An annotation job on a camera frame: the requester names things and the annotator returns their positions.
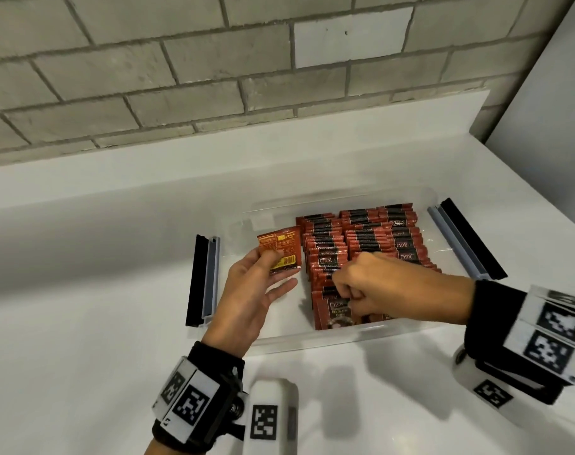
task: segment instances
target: black wrist strap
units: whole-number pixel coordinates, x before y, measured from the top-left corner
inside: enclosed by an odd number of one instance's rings
[[[196,342],[188,355],[190,361],[201,372],[218,383],[226,381],[226,377],[237,376],[239,381],[243,379],[243,369],[245,361],[201,342]],[[214,446],[218,436],[223,434],[233,434],[235,429],[232,423],[221,425],[213,440],[208,443],[194,442],[189,439],[186,444],[181,443],[176,438],[168,434],[161,426],[161,422],[155,420],[153,425],[153,437],[160,444],[172,450],[187,454],[205,453]]]

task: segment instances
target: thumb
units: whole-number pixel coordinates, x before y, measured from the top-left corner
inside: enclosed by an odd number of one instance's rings
[[[353,299],[349,302],[349,308],[353,314],[358,316],[365,316],[367,314],[376,314],[378,308],[370,298]]]
[[[254,267],[268,276],[270,269],[279,263],[281,257],[283,257],[283,249],[278,251],[264,251],[258,261],[254,264]]]

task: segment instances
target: transparent tray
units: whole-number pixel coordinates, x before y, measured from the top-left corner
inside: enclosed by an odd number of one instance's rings
[[[230,266],[258,245],[257,235],[293,226],[297,216],[322,212],[337,214],[342,209],[368,208],[395,203],[413,203],[413,208],[419,216],[417,226],[422,231],[430,259],[444,273],[466,275],[465,269],[427,212],[428,206],[439,203],[434,190],[425,186],[380,191],[348,189],[282,198],[254,204],[250,210],[240,214],[217,217],[218,234],[223,240],[219,268],[219,293],[222,293]],[[253,344],[248,354],[266,354],[354,342],[419,331],[439,325],[439,323],[395,319],[316,331],[306,271],[301,271],[297,278],[298,286],[270,307],[260,338]],[[204,333],[204,328],[187,329],[189,338],[199,339]]]

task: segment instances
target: brick wall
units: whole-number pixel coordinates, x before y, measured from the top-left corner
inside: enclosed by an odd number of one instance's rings
[[[0,0],[0,166],[489,87],[572,0]]]

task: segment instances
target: white tile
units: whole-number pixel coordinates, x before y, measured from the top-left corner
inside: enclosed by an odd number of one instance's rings
[[[413,8],[344,15],[294,26],[296,67],[378,58],[401,52]]]

